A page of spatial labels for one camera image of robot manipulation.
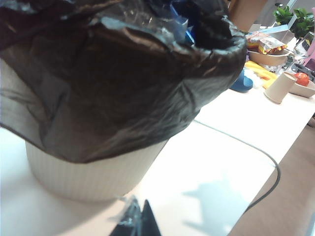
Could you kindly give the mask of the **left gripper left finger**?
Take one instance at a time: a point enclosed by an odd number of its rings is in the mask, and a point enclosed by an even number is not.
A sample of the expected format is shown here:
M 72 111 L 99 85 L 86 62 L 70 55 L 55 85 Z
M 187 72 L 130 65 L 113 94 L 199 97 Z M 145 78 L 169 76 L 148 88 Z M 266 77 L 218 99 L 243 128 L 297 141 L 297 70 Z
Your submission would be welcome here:
M 127 202 L 119 222 L 110 233 L 110 236 L 141 236 L 141 209 L 138 200 L 132 196 Z

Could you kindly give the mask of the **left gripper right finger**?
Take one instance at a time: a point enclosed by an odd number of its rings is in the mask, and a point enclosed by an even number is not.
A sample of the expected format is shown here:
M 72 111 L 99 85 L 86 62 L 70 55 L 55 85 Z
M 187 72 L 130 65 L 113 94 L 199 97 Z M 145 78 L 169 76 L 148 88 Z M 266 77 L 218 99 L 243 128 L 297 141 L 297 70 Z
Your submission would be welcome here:
M 148 200 L 144 201 L 142 210 L 142 235 L 143 236 L 161 236 L 156 219 L 152 212 Z

